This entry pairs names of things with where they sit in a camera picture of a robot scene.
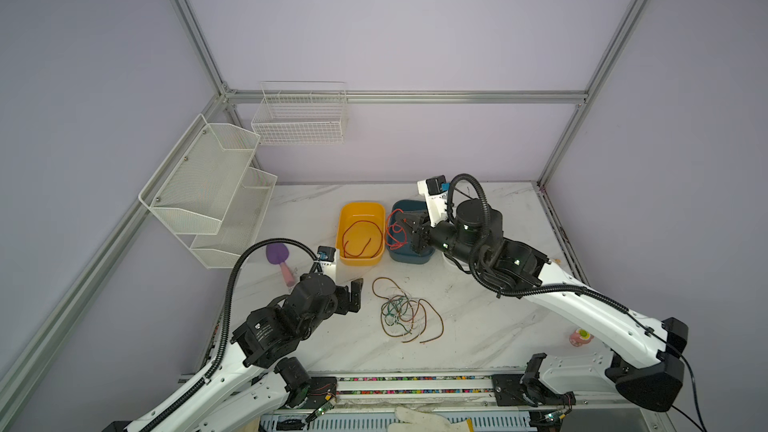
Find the yellow plastic bin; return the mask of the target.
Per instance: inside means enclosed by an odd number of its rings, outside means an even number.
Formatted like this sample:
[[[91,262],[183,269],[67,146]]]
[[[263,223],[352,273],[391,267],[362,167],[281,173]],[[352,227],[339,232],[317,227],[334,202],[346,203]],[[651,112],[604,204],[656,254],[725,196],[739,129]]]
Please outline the yellow plastic bin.
[[[387,213],[378,202],[350,202],[341,208],[336,249],[346,266],[378,264],[385,251]]]

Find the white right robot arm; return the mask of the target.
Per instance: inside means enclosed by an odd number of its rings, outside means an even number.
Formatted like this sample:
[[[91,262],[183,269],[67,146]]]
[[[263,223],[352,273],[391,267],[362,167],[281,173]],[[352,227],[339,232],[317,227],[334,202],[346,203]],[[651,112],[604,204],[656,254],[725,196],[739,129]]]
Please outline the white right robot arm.
[[[528,361],[521,398],[532,406],[567,403],[573,388],[615,392],[630,403],[667,412],[695,374],[684,356],[688,326],[674,318],[639,314],[566,272],[546,254],[504,237],[503,216],[480,182],[462,173],[418,182],[426,209],[406,220],[411,247],[433,248],[496,297],[527,300],[596,336],[611,352],[608,362],[547,366],[543,353]]]

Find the white mesh wall shelf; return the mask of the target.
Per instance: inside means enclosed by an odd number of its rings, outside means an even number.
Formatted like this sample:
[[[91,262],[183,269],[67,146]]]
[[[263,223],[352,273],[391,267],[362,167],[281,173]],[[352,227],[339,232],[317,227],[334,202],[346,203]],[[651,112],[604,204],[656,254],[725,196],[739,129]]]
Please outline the white mesh wall shelf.
[[[256,167],[260,137],[199,115],[138,201],[207,269],[230,269],[256,242],[277,177]]]

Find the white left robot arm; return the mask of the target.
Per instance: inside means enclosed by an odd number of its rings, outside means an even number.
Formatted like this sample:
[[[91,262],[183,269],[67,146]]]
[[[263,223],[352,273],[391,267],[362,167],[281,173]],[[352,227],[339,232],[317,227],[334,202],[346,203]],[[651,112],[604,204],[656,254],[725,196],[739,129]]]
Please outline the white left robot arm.
[[[232,299],[240,271],[249,256],[269,245],[296,247],[308,254],[310,269],[288,294],[256,309],[236,328],[231,327]],[[107,431],[194,431],[205,425],[217,406],[252,379],[264,374],[283,381],[287,401],[296,401],[308,388],[309,376],[289,355],[322,322],[335,314],[357,313],[361,279],[350,286],[335,282],[339,250],[320,246],[312,251],[289,238],[271,238],[248,247],[234,263],[219,319],[220,338],[213,358],[177,391],[133,421],[114,421]]]

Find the teal plastic bin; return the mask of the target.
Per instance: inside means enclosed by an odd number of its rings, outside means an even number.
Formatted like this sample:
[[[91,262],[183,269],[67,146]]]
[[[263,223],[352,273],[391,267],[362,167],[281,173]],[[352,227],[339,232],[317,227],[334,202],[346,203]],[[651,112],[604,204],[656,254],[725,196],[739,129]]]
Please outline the teal plastic bin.
[[[430,261],[435,250],[432,248],[431,255],[413,255],[411,253],[409,240],[400,222],[401,213],[409,211],[427,211],[425,201],[403,199],[394,203],[387,219],[386,249],[390,258],[395,262],[423,265]]]

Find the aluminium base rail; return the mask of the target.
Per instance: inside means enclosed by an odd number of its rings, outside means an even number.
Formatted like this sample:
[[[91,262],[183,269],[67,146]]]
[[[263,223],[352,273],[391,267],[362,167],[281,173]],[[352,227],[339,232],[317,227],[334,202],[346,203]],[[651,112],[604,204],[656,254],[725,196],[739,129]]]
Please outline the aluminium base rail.
[[[398,408],[440,416],[473,431],[671,431],[665,413],[610,394],[531,406],[512,393],[512,374],[455,373],[316,377],[305,400],[289,406],[279,377],[234,394],[194,425],[196,431],[386,431]]]

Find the pink green small toy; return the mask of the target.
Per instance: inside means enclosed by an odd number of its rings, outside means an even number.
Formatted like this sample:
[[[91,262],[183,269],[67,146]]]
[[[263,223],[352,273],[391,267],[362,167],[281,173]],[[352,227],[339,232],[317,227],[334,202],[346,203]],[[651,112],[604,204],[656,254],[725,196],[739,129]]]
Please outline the pink green small toy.
[[[584,329],[576,329],[570,336],[569,336],[569,342],[573,347],[581,347],[584,345],[589,344],[593,340],[593,335],[584,330]]]

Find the purple pink-handled spatula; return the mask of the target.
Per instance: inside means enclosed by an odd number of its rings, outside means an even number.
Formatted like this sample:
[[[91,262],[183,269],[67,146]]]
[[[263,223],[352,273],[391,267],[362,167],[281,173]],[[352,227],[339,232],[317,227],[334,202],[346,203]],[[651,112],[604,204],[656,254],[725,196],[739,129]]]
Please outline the purple pink-handled spatula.
[[[296,278],[286,263],[289,255],[290,252],[287,245],[282,242],[268,244],[266,247],[266,258],[268,262],[272,265],[277,265],[280,267],[281,275],[285,285],[288,288],[292,288],[296,284]]]

